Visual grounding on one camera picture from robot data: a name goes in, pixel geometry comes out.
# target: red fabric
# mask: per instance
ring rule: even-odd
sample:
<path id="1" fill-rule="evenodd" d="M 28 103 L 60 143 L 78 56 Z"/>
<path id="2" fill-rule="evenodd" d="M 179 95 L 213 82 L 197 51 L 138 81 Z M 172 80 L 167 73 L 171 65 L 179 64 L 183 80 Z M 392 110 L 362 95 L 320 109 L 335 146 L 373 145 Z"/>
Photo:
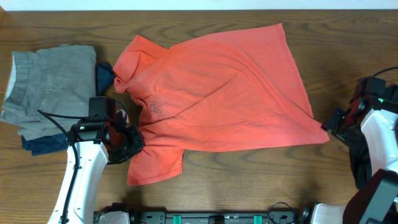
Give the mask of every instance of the red fabric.
<path id="1" fill-rule="evenodd" d="M 182 172 L 184 149 L 226 152 L 328 141 L 313 119 L 280 24 L 162 48 L 136 36 L 114 66 L 118 93 L 143 107 L 146 146 L 129 185 Z"/>

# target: folded gray shirt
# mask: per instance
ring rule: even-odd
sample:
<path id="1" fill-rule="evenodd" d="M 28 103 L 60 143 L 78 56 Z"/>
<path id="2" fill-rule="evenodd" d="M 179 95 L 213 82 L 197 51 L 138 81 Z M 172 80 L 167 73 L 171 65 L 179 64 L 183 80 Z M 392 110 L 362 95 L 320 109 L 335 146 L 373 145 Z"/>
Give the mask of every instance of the folded gray shirt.
<path id="1" fill-rule="evenodd" d="M 1 121 L 20 126 L 26 140 L 59 134 L 38 109 L 60 115 L 87 116 L 96 96 L 94 47 L 61 45 L 36 52 L 13 52 L 13 65 Z M 69 131 L 76 119 L 54 118 Z"/>

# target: wooden surface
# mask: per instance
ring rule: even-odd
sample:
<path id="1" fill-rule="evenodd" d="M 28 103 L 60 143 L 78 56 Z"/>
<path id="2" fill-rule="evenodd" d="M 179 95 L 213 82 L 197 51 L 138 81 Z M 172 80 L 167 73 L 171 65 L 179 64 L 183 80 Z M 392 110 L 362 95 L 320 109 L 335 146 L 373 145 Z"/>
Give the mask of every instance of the wooden surface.
<path id="1" fill-rule="evenodd" d="M 313 113 L 327 119 L 347 107 L 356 81 L 396 65 L 396 11 L 222 12 L 13 12 L 0 29 L 0 99 L 4 98 L 13 50 L 60 44 L 95 46 L 98 61 L 114 64 L 136 34 L 164 47 L 205 34 L 283 23 Z M 382 75 L 398 83 L 394 72 Z M 139 112 L 128 94 L 108 94 Z M 32 157 L 21 148 L 17 127 L 0 124 L 0 223 L 46 223 L 57 201 L 66 152 Z M 168 210 L 266 210 L 284 201 L 343 205 L 356 193 L 348 149 L 327 144 L 239 152 L 186 151 L 183 174 L 128 187 L 128 163 L 107 166 L 96 209 L 112 202 Z"/>

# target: white wall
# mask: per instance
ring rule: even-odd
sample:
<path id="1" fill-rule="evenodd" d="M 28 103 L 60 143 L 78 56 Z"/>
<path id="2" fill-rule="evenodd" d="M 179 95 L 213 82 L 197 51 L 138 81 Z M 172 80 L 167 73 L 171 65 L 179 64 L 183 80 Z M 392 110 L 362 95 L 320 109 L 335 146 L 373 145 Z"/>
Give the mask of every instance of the white wall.
<path id="1" fill-rule="evenodd" d="M 6 11 L 398 9 L 398 0 L 0 0 Z"/>

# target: wood grain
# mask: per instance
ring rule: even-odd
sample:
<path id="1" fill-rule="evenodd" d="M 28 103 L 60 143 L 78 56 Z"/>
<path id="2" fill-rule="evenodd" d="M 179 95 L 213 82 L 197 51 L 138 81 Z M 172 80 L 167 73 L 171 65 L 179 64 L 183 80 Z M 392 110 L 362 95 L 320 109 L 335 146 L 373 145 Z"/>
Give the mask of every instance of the wood grain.
<path id="1" fill-rule="evenodd" d="M 95 46 L 98 61 L 114 64 L 137 34 L 164 47 L 205 34 L 282 23 L 316 119 L 347 107 L 358 78 L 396 65 L 397 11 L 12 12 L 0 29 L 0 98 L 13 50 L 60 44 Z M 383 78 L 398 82 L 394 72 Z M 128 94 L 107 94 L 139 108 Z M 17 127 L 0 124 L 0 223 L 46 223 L 57 201 L 66 153 L 32 157 Z M 322 145 L 211 153 L 187 151 L 183 174 L 141 187 L 126 186 L 128 163 L 108 166 L 96 209 L 112 202 L 168 210 L 266 210 L 285 201 L 345 204 L 356 193 L 348 149 Z"/>

